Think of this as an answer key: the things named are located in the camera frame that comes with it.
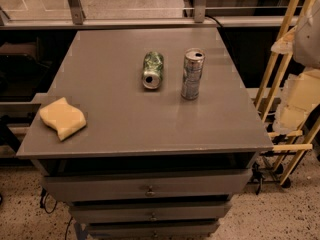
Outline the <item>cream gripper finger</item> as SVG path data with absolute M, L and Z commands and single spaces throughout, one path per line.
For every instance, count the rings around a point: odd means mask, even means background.
M 295 32 L 296 27 L 291 28 L 286 34 L 284 34 L 271 46 L 271 51 L 282 55 L 292 52 Z
M 320 70 L 306 68 L 298 76 L 290 74 L 281 92 L 273 130 L 286 135 L 298 129 L 320 104 Z

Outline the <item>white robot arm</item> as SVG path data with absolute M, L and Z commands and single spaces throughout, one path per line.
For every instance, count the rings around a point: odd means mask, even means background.
M 293 53 L 295 62 L 305 67 L 298 76 L 285 81 L 273 129 L 280 134 L 294 131 L 320 104 L 320 6 L 316 2 L 287 34 L 276 41 L 272 52 Z

